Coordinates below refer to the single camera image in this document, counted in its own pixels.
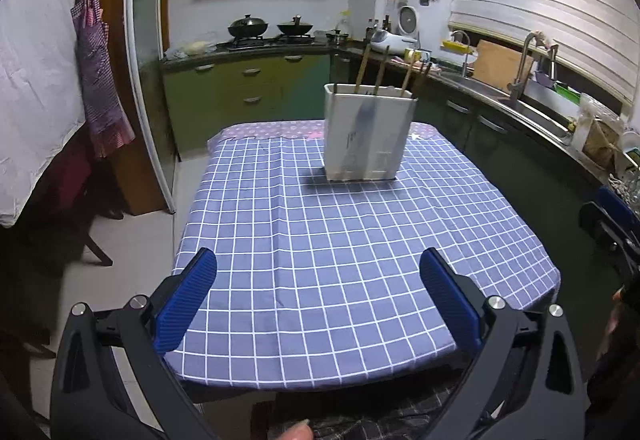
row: white utensil holder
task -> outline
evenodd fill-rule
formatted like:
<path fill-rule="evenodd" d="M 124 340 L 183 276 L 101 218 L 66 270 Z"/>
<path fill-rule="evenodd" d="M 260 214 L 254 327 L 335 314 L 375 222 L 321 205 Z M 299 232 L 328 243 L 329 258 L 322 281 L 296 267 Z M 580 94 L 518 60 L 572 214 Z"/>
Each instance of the white utensil holder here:
<path fill-rule="evenodd" d="M 386 86 L 324 86 L 324 170 L 328 180 L 396 178 L 414 118 L 409 90 Z"/>

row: kitchen sink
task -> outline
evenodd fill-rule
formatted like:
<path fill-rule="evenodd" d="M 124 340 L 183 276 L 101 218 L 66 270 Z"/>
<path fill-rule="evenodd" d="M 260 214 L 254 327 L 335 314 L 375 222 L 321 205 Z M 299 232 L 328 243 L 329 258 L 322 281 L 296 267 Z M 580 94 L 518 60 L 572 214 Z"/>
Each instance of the kitchen sink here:
<path fill-rule="evenodd" d="M 464 86 L 465 88 L 469 88 L 478 94 L 482 94 L 483 96 L 489 97 L 491 99 L 508 99 L 509 96 L 501 90 L 489 86 L 488 84 L 482 83 L 477 79 L 471 79 L 470 77 L 462 77 L 460 72 L 440 72 L 441 77 L 449 81 L 453 81 L 454 83 L 458 83 L 459 85 Z"/>
<path fill-rule="evenodd" d="M 442 71 L 439 72 L 438 75 L 447 81 L 452 81 L 465 89 L 473 91 L 475 94 L 481 96 L 481 98 L 501 104 L 514 118 L 524 119 L 526 122 L 532 123 L 550 137 L 554 138 L 558 143 L 566 144 L 568 142 L 570 134 L 567 128 L 520 100 L 512 101 L 511 97 L 502 90 L 498 90 L 470 77 L 462 77 L 460 72 Z"/>
<path fill-rule="evenodd" d="M 559 123 L 556 123 L 553 119 L 547 117 L 544 113 L 538 112 L 535 108 L 523 103 L 522 101 L 516 101 L 515 103 L 511 99 L 498 99 L 498 102 L 507 106 L 509 109 L 522 115 L 525 119 L 528 119 L 533 124 L 548 131 L 554 137 L 562 140 L 569 135 L 569 131 Z"/>

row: gas stove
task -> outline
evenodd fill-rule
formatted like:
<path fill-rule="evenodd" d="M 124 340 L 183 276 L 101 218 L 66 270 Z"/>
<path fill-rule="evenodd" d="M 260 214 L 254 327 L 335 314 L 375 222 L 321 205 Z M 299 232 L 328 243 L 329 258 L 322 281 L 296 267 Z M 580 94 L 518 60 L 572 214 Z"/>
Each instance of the gas stove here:
<path fill-rule="evenodd" d="M 261 36 L 257 36 L 256 38 L 236 38 L 229 42 L 218 43 L 216 49 L 233 51 L 264 47 L 313 45 L 315 42 L 315 38 L 309 34 L 304 34 L 303 36 L 285 36 L 284 34 L 279 34 L 275 38 L 263 38 Z"/>

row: blue checkered tablecloth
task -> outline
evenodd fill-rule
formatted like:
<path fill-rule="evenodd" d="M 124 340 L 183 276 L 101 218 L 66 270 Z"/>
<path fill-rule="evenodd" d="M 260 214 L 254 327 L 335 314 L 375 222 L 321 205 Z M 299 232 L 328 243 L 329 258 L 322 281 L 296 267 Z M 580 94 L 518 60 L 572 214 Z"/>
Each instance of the blue checkered tablecloth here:
<path fill-rule="evenodd" d="M 355 183 L 327 182 L 321 138 L 257 136 L 216 141 L 191 208 L 174 273 L 208 247 L 218 276 L 166 354 L 179 377 L 303 390 L 452 352 L 418 274 L 427 247 L 515 308 L 558 289 L 540 241 L 440 134 L 410 135 L 395 181 Z"/>

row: plastic bag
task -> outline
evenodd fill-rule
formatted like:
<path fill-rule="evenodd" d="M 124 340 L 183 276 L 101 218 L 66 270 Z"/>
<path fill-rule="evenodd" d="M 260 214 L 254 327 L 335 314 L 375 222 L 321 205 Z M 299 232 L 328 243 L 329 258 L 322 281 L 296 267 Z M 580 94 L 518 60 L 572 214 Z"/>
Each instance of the plastic bag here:
<path fill-rule="evenodd" d="M 197 56 L 213 52 L 218 42 L 218 34 L 215 31 L 206 32 L 192 40 L 178 42 L 164 52 L 167 59 L 181 59 L 187 56 Z"/>
<path fill-rule="evenodd" d="M 580 95 L 573 146 L 600 167 L 613 165 L 616 144 L 625 125 L 620 117 L 593 97 Z"/>

